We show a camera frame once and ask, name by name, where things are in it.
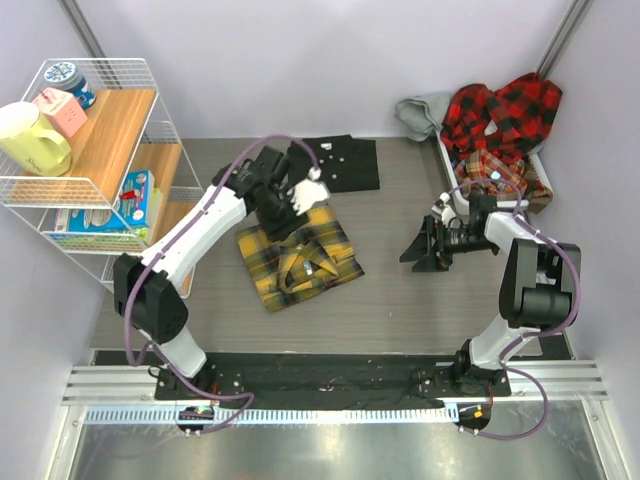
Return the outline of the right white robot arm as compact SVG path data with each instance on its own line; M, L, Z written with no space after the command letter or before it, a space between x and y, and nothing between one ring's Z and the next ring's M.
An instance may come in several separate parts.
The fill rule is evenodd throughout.
M493 196L478 191L462 220L446 194L423 218L421 228L399 260L415 273L446 272L457 254L504 253L506 266L498 313L483 332L455 353L451 365L416 373L423 387L460 396L481 396L506 382L506 364L535 338L571 325L579 302L578 246L557 243L520 214L502 212Z

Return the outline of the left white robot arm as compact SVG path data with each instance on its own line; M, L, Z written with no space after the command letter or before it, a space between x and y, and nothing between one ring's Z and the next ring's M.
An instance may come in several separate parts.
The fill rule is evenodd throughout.
M254 158L221 168L195 206L140 255L121 254L113 267L114 309L139 331L177 371L179 388L190 398L205 397L213 385L206 355L186 325L188 309L179 292L186 276L232 227L256 215L271 240L283 240L308 220L325 200L321 170L265 146Z

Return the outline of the yellow plaid long sleeve shirt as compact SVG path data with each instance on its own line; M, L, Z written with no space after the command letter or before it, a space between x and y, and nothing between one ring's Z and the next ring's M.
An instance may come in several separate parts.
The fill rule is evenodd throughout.
M236 233L248 274L264 307L278 312L364 275L334 210L307 212L309 221L282 241L259 226Z

